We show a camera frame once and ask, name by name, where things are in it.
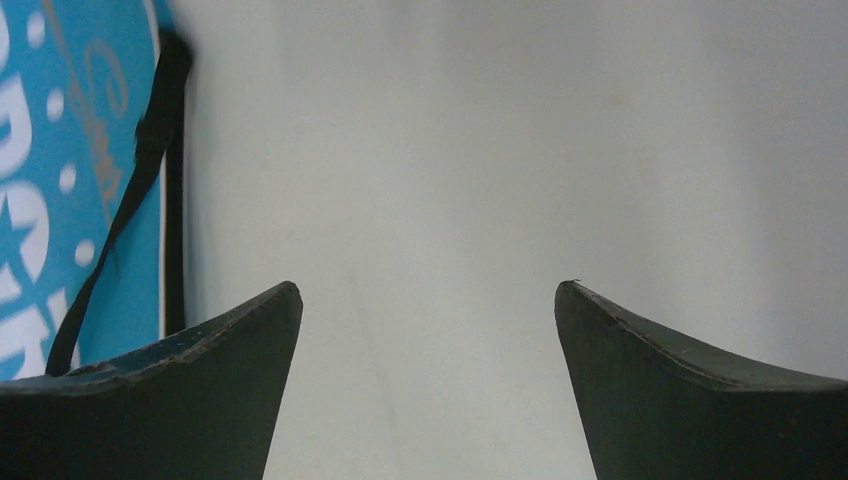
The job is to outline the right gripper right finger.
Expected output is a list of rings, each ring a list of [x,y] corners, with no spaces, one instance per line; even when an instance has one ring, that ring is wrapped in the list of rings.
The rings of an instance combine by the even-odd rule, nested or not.
[[[746,358],[575,281],[556,326],[600,479],[843,479],[847,384]]]

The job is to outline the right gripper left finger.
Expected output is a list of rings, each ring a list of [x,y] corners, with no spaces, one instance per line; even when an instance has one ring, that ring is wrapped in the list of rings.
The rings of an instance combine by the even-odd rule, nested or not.
[[[119,357],[1,385],[5,479],[259,479],[303,302],[282,282]]]

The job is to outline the blue racket cover bag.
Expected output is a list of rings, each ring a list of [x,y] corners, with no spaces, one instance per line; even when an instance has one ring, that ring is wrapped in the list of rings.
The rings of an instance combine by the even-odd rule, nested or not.
[[[136,127],[176,35],[166,1],[1,5],[1,377],[40,376],[84,285],[70,365],[182,330],[183,133],[132,200]]]

